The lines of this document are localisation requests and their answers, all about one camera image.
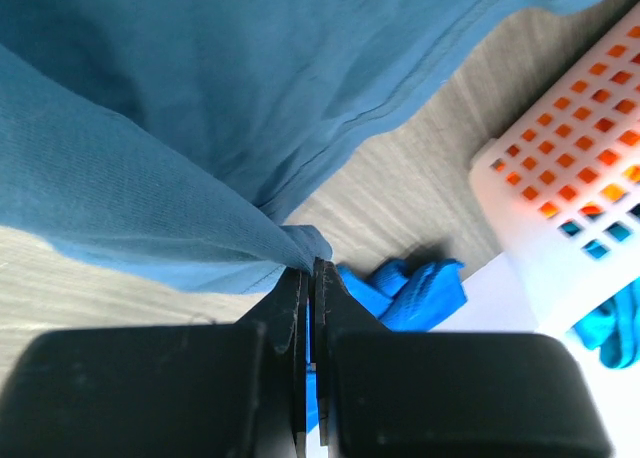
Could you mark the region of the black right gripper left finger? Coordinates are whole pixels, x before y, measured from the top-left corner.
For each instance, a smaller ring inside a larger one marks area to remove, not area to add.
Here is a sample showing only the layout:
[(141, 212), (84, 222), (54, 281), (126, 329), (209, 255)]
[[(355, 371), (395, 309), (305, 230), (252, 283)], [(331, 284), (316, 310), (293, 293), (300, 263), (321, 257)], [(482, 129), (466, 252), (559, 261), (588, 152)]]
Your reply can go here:
[(231, 324), (52, 331), (1, 393), (5, 457), (302, 457), (309, 278)]

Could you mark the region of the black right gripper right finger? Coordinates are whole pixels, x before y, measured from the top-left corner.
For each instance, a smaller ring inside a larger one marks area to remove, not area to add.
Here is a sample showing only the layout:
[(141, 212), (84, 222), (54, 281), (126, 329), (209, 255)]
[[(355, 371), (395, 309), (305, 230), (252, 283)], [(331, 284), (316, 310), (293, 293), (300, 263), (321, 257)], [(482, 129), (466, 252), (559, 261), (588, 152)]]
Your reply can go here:
[(332, 457), (608, 457), (581, 370), (530, 333), (395, 332), (317, 260), (312, 359)]

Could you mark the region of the dark teal blue t-shirt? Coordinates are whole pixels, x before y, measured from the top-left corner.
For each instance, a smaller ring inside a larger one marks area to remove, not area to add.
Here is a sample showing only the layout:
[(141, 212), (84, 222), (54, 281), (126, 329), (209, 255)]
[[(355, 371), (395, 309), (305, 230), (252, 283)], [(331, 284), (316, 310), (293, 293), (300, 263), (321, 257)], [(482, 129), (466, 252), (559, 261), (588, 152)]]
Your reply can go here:
[(287, 217), (510, 14), (601, 0), (1, 0), (1, 223), (183, 291), (329, 259)]

